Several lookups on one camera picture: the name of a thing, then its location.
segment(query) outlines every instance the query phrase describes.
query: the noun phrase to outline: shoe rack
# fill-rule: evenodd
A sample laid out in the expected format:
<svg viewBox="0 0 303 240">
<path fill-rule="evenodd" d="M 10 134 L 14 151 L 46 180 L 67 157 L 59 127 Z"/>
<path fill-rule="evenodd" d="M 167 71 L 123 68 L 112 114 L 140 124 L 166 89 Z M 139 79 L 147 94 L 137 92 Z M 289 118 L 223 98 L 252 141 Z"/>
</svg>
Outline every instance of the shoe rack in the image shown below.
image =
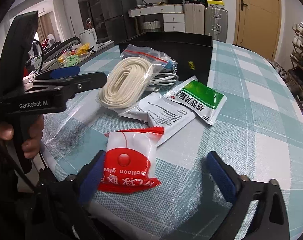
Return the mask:
<svg viewBox="0 0 303 240">
<path fill-rule="evenodd" d="M 303 23 L 293 26 L 295 36 L 293 39 L 293 52 L 290 54 L 290 60 L 293 68 L 288 71 L 291 83 L 295 89 L 290 88 L 297 104 L 303 111 Z"/>
</svg>

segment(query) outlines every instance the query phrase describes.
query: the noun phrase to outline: white cable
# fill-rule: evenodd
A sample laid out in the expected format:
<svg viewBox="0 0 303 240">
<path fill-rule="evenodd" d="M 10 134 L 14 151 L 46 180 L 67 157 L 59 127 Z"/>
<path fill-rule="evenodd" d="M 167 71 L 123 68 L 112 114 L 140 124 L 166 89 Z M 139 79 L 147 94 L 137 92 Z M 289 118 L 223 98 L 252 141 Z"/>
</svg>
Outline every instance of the white cable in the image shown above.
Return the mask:
<svg viewBox="0 0 303 240">
<path fill-rule="evenodd" d="M 98 92 L 101 103 L 108 108 L 127 108 L 134 104 L 153 74 L 149 61 L 140 57 L 128 57 L 120 61 L 107 77 Z"/>
<path fill-rule="evenodd" d="M 155 76 L 154 78 L 152 78 L 149 82 L 150 85 L 159 85 L 159 86 L 171 86 L 174 85 L 175 82 L 178 80 L 178 76 L 176 74 L 173 73 L 166 73 L 166 72 L 160 72 L 157 74 L 157 76 Z"/>
</svg>

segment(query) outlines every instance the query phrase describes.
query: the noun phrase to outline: medicine packet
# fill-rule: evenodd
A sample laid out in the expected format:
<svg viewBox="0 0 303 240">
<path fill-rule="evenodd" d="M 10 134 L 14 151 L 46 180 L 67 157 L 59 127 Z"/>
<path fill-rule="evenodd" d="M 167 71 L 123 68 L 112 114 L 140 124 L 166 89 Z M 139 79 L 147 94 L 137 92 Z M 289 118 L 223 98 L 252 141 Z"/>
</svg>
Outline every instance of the medicine packet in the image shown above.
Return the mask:
<svg viewBox="0 0 303 240">
<path fill-rule="evenodd" d="M 214 124 L 227 100 L 225 95 L 198 82 L 195 76 L 174 87 L 164 97 L 187 106 L 209 125 Z"/>
<path fill-rule="evenodd" d="M 164 127 L 164 135 L 156 144 L 159 146 L 191 122 L 196 114 L 187 107 L 164 98 L 160 93 L 153 92 L 141 99 L 137 107 L 121 116 L 141 120 L 149 127 Z"/>
</svg>

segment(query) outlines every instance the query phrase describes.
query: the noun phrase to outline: light blue tablecloth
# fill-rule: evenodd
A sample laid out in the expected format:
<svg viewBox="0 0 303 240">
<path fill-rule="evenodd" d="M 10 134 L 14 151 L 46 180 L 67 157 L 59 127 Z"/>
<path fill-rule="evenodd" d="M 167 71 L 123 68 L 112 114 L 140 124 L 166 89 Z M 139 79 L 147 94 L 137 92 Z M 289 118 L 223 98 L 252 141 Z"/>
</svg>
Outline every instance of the light blue tablecloth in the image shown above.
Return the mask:
<svg viewBox="0 0 303 240">
<path fill-rule="evenodd" d="M 81 74 L 110 72 L 118 46 L 81 67 Z M 254 52 L 213 43 L 208 86 L 227 96 L 214 126 L 198 118 L 157 149 L 156 177 L 162 184 L 146 192 L 97 192 L 90 212 L 130 239 L 209 239 L 227 214 L 226 203 L 203 169 L 215 150 L 238 174 L 280 183 L 291 239 L 303 231 L 303 116 L 289 89 Z M 76 174 L 106 148 L 104 133 L 145 127 L 100 107 L 97 90 L 77 94 L 67 110 L 45 115 L 45 160 L 59 180 Z M 236 239 L 244 237 L 257 203 L 252 202 Z"/>
</svg>

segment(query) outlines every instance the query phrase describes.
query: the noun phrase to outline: red packaging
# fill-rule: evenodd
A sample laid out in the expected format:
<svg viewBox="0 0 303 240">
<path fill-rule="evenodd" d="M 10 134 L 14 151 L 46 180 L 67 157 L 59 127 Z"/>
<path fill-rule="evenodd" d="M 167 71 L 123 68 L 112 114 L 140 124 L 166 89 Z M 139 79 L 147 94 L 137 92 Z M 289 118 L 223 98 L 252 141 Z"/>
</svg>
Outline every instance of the red packaging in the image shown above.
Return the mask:
<svg viewBox="0 0 303 240">
<path fill-rule="evenodd" d="M 104 176 L 98 190 L 133 193 L 160 184 L 154 178 L 156 143 L 164 127 L 131 129 L 105 134 L 108 137 Z"/>
</svg>

